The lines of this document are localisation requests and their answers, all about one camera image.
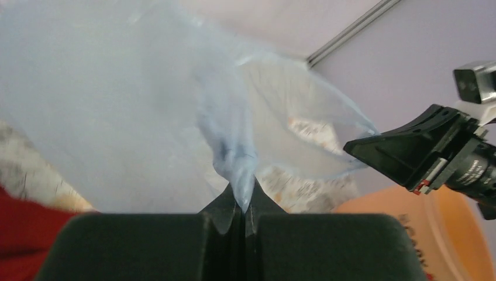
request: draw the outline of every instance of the red object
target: red object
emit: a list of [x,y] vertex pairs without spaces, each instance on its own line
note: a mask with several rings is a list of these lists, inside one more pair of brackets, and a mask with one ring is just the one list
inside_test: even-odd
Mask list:
[[0,186],[0,280],[33,280],[59,230],[75,215],[12,198]]

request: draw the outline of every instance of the white plastic bag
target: white plastic bag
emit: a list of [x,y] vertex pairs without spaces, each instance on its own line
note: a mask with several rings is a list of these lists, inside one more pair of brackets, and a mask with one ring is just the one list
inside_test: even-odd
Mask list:
[[370,122],[323,80],[307,100],[306,90],[254,79],[257,67],[283,66],[316,81],[257,46],[172,1],[22,1],[0,15],[0,118],[102,212],[196,212],[226,184],[212,164],[243,209],[257,157],[261,169],[312,177],[359,169],[287,124],[343,121],[374,133]]

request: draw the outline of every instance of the yellow object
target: yellow object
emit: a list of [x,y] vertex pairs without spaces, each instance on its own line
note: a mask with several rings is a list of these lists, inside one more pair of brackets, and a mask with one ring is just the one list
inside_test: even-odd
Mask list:
[[412,239],[432,281],[494,281],[491,255],[464,195],[442,187],[417,196],[395,186],[350,200],[337,213],[385,213]]

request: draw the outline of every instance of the translucent plastic bag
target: translucent plastic bag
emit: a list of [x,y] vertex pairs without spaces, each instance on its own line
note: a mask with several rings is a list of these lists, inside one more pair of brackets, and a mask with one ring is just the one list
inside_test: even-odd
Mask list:
[[[281,74],[308,79],[312,95],[257,68],[293,69]],[[329,87],[172,1],[21,1],[0,18],[0,118],[103,212],[196,212],[226,180],[246,209],[258,157],[304,176],[359,169],[288,129],[306,118],[374,133]]]

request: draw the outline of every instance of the wall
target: wall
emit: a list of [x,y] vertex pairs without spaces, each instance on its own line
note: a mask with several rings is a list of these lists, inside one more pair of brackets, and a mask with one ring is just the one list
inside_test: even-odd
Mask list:
[[[404,0],[315,70],[354,99],[379,130],[394,129],[431,104],[457,100],[454,68],[496,60],[495,15],[494,0]],[[374,171],[359,175],[366,190],[390,184]]]
[[180,0],[229,29],[307,57],[380,0]]

